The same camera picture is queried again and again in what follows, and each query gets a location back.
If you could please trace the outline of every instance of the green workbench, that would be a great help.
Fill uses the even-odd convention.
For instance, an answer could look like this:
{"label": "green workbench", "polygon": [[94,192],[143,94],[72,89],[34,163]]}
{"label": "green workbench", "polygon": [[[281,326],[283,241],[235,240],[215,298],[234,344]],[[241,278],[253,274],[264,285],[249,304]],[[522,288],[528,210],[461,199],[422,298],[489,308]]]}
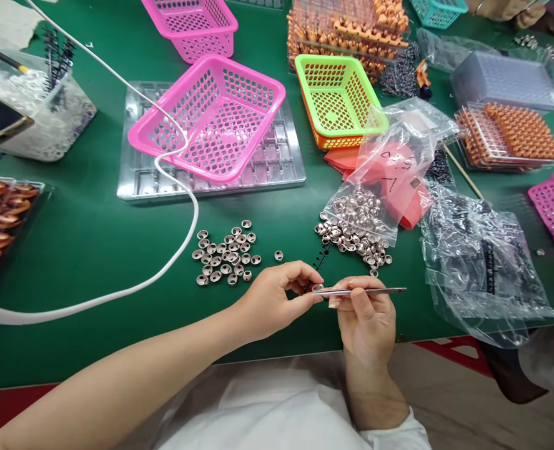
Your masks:
{"label": "green workbench", "polygon": [[[138,0],[39,2],[70,33],[128,80],[175,81],[188,67],[170,41],[161,37]],[[302,148],[307,181],[280,191],[237,194],[200,200],[198,229],[224,236],[241,220],[250,219],[258,235],[254,252],[263,257],[255,270],[271,265],[281,250],[286,261],[312,263],[322,249],[314,234],[319,212],[341,183],[341,175],[323,161],[312,138],[297,78],[289,73],[286,45],[287,11],[229,3],[239,21],[233,59],[278,79],[287,88]],[[411,12],[414,27],[419,23]],[[505,24],[461,17],[446,31],[509,46]],[[42,54],[34,40],[29,51]],[[28,178],[53,186],[48,202],[34,215],[0,273],[0,307],[38,312],[63,308],[133,286],[155,274],[173,255],[190,226],[191,203],[132,206],[116,197],[126,89],[102,66],[77,51],[74,74],[99,112],[66,157],[55,164],[5,157],[0,174]],[[453,98],[447,76],[430,71],[432,103],[452,114]],[[383,105],[399,99],[377,90]],[[546,116],[554,132],[554,111]],[[458,188],[472,192],[453,169]],[[471,175],[483,195],[499,211],[513,211],[525,229],[535,266],[554,307],[554,243],[525,193],[548,179],[551,171],[527,175]],[[400,231],[393,264],[380,276],[389,286],[406,286],[393,296],[397,328],[404,341],[458,336],[433,310],[424,283],[425,265],[420,231]],[[0,388],[65,380],[88,364],[141,339],[200,320],[236,301],[247,287],[226,282],[200,287],[200,264],[188,250],[173,268],[147,289],[75,316],[44,324],[0,326]],[[367,273],[355,254],[333,252],[322,266],[326,284],[345,276]],[[554,324],[554,320],[545,324]],[[337,314],[326,303],[312,308],[287,329],[228,355],[224,361],[273,358],[341,348]]]}

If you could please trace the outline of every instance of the white sleeve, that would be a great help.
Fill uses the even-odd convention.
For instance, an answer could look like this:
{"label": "white sleeve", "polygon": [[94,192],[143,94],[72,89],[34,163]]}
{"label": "white sleeve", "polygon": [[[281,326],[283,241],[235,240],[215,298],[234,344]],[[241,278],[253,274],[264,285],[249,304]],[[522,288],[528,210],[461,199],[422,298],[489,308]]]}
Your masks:
{"label": "white sleeve", "polygon": [[360,431],[360,436],[373,450],[431,450],[427,430],[414,418],[412,408],[398,428]]}

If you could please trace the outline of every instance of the tweezers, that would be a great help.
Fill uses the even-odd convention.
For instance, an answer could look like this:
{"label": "tweezers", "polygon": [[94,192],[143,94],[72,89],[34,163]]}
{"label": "tweezers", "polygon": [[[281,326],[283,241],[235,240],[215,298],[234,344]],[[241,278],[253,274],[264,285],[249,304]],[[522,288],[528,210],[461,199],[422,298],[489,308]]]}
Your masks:
{"label": "tweezers", "polygon": [[[393,294],[399,292],[405,292],[407,289],[405,287],[386,287],[385,289],[364,289],[367,293],[372,294]],[[318,289],[312,291],[312,294],[319,295],[323,297],[332,297],[332,296],[342,296],[349,297],[351,289]]]}

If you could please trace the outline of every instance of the wooden stick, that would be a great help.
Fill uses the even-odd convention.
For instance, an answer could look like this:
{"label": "wooden stick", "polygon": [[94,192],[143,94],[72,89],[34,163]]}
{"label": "wooden stick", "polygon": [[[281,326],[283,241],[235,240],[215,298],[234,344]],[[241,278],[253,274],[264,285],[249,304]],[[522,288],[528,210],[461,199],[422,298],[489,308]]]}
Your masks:
{"label": "wooden stick", "polygon": [[483,194],[481,194],[481,191],[478,190],[475,183],[470,179],[468,174],[464,171],[464,169],[462,168],[462,166],[460,165],[456,157],[452,154],[451,150],[447,147],[447,145],[445,145],[444,142],[443,142],[443,148],[445,149],[447,156],[449,156],[452,159],[453,163],[456,165],[456,167],[458,168],[458,170],[460,171],[460,173],[462,174],[466,182],[470,185],[472,190],[475,191],[475,194],[477,195],[477,197],[479,197],[481,200],[485,200],[485,198],[483,197]]}

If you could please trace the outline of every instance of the white cable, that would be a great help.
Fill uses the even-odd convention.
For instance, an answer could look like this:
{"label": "white cable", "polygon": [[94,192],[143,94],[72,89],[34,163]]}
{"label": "white cable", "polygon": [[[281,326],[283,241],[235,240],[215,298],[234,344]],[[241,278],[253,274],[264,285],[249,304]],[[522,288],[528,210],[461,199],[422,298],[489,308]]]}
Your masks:
{"label": "white cable", "polygon": [[163,153],[159,156],[157,156],[154,159],[154,165],[156,169],[165,177],[169,178],[171,181],[176,183],[178,186],[180,186],[191,198],[191,201],[194,204],[194,217],[191,221],[191,227],[189,227],[189,232],[187,233],[187,237],[185,238],[185,241],[181,244],[177,252],[172,256],[172,258],[169,259],[169,261],[164,265],[164,267],[153,277],[150,279],[139,283],[136,286],[130,287],[129,289],[123,289],[122,291],[114,292],[112,294],[108,294],[102,297],[95,298],[93,300],[89,300],[83,303],[79,303],[73,306],[65,307],[62,309],[56,309],[53,311],[46,311],[46,312],[16,312],[16,311],[9,311],[7,309],[0,308],[0,324],[2,325],[28,325],[28,324],[36,324],[41,322],[49,322],[52,320],[60,319],[66,316],[71,316],[73,314],[79,313],[81,311],[85,311],[86,309],[93,308],[94,306],[100,305],[102,303],[109,302],[110,300],[115,300],[117,298],[121,298],[124,296],[128,296],[130,294],[133,294],[137,291],[140,291],[141,289],[144,289],[148,287],[150,284],[157,281],[162,275],[164,275],[173,265],[173,263],[177,260],[177,258],[183,253],[183,250],[187,245],[189,244],[189,241],[191,240],[191,237],[194,234],[195,226],[197,225],[197,218],[199,215],[199,205],[197,203],[197,199],[195,198],[193,192],[188,189],[183,183],[181,183],[179,180],[177,180],[175,177],[169,175],[160,167],[160,161],[166,158],[167,156],[172,156],[174,154],[177,154],[181,151],[183,151],[184,148],[186,148],[189,145],[187,136],[185,135],[184,130],[179,126],[179,124],[173,119],[173,117],[168,114],[166,111],[164,111],[160,106],[158,106],[155,102],[150,100],[148,97],[143,95],[141,92],[139,92],[136,88],[131,86],[122,76],[118,75],[108,64],[106,64],[102,59],[100,59],[96,54],[94,54],[91,50],[89,50],[85,45],[81,44],[77,39],[72,37],[70,34],[68,34],[65,30],[63,30],[59,25],[57,25],[52,19],[50,19],[47,15],[44,14],[44,12],[39,9],[31,0],[25,0],[40,16],[42,16],[47,22],[49,22],[54,28],[56,28],[58,31],[60,31],[63,35],[65,35],[68,39],[70,39],[72,42],[77,44],[79,47],[81,47],[85,52],[90,54],[96,61],[98,61],[100,64],[102,64],[106,69],[108,69],[116,78],[118,78],[123,84],[125,84],[131,91],[135,92],[137,95],[145,99],[146,101],[149,101],[154,107],[156,107],[160,112],[164,113],[164,115],[173,122],[177,128],[181,131],[181,134],[185,138],[185,145],[175,151]]}

